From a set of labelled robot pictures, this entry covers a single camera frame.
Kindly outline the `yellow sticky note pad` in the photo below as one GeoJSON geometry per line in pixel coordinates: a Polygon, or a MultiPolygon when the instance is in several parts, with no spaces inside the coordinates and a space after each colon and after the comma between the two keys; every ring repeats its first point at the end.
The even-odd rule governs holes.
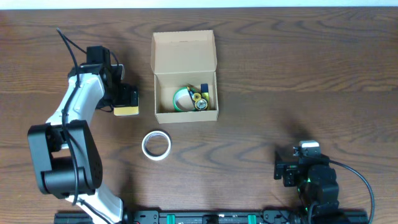
{"type": "Polygon", "coordinates": [[[139,114],[138,106],[127,106],[114,108],[113,113],[115,116],[132,116],[139,114]]]}

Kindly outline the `white clear tape roll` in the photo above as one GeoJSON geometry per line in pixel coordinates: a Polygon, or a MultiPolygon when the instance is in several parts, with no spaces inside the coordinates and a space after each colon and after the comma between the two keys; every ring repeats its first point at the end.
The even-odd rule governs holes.
{"type": "Polygon", "coordinates": [[[146,134],[145,137],[143,138],[141,148],[144,155],[150,160],[161,161],[164,160],[171,153],[172,140],[171,137],[164,131],[151,131],[148,134],[146,134]],[[167,141],[167,148],[163,154],[155,155],[151,153],[150,150],[148,150],[147,148],[147,143],[149,142],[149,140],[156,136],[161,136],[167,141]]]}

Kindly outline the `green tape roll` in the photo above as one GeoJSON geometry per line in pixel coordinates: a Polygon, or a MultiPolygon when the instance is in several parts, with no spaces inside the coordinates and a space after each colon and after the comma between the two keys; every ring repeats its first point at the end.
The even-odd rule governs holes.
{"type": "Polygon", "coordinates": [[[180,88],[175,92],[173,105],[178,112],[195,111],[192,96],[186,87],[180,88]]]}

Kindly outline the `brown cardboard box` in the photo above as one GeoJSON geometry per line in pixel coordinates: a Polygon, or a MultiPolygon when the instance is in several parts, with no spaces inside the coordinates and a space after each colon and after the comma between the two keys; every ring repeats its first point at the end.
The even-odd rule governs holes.
{"type": "Polygon", "coordinates": [[[218,119],[217,57],[212,30],[154,32],[151,69],[154,73],[155,117],[158,123],[216,121],[218,119]],[[201,93],[208,84],[210,109],[178,112],[173,96],[183,87],[201,93]]]}

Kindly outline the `yellow correction tape dispenser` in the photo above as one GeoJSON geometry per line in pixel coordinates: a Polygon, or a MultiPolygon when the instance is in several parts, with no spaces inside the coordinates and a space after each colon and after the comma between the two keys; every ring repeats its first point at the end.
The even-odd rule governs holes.
{"type": "Polygon", "coordinates": [[[205,111],[208,109],[208,100],[203,98],[201,93],[197,92],[191,87],[187,87],[187,91],[192,99],[196,111],[205,111]]]}

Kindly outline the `yellow highlighter marker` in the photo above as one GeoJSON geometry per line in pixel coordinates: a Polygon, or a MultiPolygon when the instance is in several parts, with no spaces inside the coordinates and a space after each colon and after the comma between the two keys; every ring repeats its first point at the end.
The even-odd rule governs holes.
{"type": "Polygon", "coordinates": [[[201,97],[204,98],[207,101],[206,110],[209,110],[210,109],[210,96],[209,96],[208,84],[207,83],[202,83],[201,84],[201,97]]]}

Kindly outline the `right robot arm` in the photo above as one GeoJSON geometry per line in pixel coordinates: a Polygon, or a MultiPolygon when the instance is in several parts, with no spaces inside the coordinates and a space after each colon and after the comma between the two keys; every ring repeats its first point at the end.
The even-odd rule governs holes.
{"type": "Polygon", "coordinates": [[[282,179],[284,187],[295,187],[302,203],[289,215],[289,223],[334,222],[341,215],[336,171],[325,159],[320,155],[284,161],[275,153],[274,179],[282,179]]]}

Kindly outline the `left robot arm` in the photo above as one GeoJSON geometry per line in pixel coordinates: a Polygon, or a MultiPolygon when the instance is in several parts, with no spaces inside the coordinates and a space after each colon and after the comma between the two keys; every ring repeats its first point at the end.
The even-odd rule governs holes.
{"type": "Polygon", "coordinates": [[[123,65],[81,65],[68,78],[56,112],[27,133],[39,190],[79,206],[93,223],[135,223],[123,200],[103,182],[103,166],[90,131],[97,104],[124,78],[123,65]]]}

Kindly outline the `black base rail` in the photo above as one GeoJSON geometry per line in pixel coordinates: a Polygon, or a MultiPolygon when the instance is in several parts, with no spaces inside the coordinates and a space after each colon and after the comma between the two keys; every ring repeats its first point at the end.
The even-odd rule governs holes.
{"type": "MultiPolygon", "coordinates": [[[[86,213],[59,212],[53,223],[97,223],[86,213]]],[[[140,224],[284,224],[309,223],[307,214],[299,215],[288,210],[264,210],[261,212],[158,212],[155,210],[136,211],[125,215],[118,223],[140,224]]],[[[311,223],[368,223],[366,212],[340,211],[330,215],[313,215],[311,223]]]]}

